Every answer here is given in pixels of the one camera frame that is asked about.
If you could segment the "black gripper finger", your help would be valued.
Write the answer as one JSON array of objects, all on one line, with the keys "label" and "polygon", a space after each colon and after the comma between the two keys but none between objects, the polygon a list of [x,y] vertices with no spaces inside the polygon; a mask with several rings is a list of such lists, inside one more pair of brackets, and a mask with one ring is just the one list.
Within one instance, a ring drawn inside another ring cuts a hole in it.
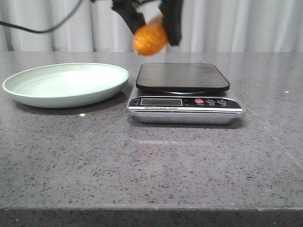
[{"label": "black gripper finger", "polygon": [[112,10],[123,19],[133,35],[146,24],[143,13],[137,11],[137,7],[143,4],[141,0],[113,0],[112,3]]},{"label": "black gripper finger", "polygon": [[159,6],[163,14],[163,26],[165,28],[169,44],[171,46],[178,46],[181,33],[181,19],[183,0],[163,0]]}]

